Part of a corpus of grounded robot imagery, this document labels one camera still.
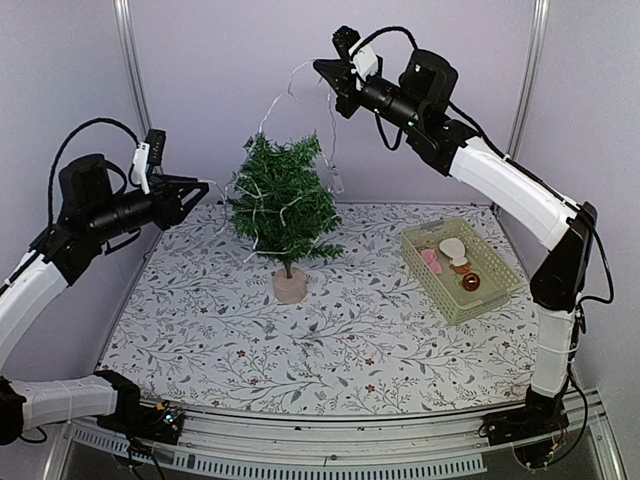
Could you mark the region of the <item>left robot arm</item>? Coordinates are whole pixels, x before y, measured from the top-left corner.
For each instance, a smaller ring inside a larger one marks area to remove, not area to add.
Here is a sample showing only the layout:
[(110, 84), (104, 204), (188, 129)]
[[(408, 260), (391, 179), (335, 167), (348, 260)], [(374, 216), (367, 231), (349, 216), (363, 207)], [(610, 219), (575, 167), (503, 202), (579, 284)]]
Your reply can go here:
[[(20, 343), (56, 313), (70, 313), (61, 300), (94, 260), (134, 241), (154, 224), (167, 230), (182, 223), (206, 197), (206, 183), (191, 177), (126, 174), (101, 154), (90, 154), (59, 173), (62, 205), (57, 219), (30, 244), (1, 283), (1, 369), (10, 370)], [(107, 429), (143, 434), (160, 422), (141, 404), (139, 387), (112, 370), (80, 378), (36, 381), (1, 378), (1, 442), (9, 445), (47, 424), (95, 417)]]

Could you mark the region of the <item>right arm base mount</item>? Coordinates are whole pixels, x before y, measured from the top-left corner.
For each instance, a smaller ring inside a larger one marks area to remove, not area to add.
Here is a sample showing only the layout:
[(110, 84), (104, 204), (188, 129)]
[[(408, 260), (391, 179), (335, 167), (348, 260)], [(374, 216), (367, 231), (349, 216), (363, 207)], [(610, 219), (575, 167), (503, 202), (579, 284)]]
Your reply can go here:
[(503, 445), (534, 437), (543, 439), (515, 449), (516, 460), (529, 469), (547, 467), (566, 436), (569, 419), (563, 393), (546, 397), (529, 388), (523, 406), (482, 417), (477, 431), (490, 446)]

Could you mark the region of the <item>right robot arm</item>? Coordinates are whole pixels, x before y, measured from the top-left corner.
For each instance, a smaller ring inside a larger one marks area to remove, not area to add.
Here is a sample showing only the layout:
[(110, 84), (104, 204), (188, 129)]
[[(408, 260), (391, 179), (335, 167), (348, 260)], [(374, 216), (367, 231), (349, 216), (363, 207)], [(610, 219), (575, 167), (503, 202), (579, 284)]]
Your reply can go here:
[(457, 71), (443, 57), (412, 52), (398, 83), (382, 75), (383, 60), (368, 47), (316, 59), (314, 70), (336, 95), (345, 118), (364, 108), (405, 134), (420, 159), (489, 198), (518, 220), (548, 254), (531, 277), (538, 309), (536, 365), (517, 427), (537, 436), (552, 424), (570, 382), (578, 346), (579, 302), (593, 242), (595, 209), (554, 191), (491, 144), (479, 124), (450, 97)]

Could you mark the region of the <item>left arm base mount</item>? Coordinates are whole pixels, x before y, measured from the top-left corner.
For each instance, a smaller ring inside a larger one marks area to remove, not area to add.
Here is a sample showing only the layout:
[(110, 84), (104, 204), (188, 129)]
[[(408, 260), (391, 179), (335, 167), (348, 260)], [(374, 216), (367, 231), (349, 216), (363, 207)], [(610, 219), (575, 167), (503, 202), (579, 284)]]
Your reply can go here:
[(137, 439), (177, 445), (184, 425), (184, 411), (169, 401), (155, 406), (141, 403), (140, 388), (119, 373), (103, 370), (96, 373), (117, 393), (115, 411), (97, 417), (97, 425), (106, 430)]

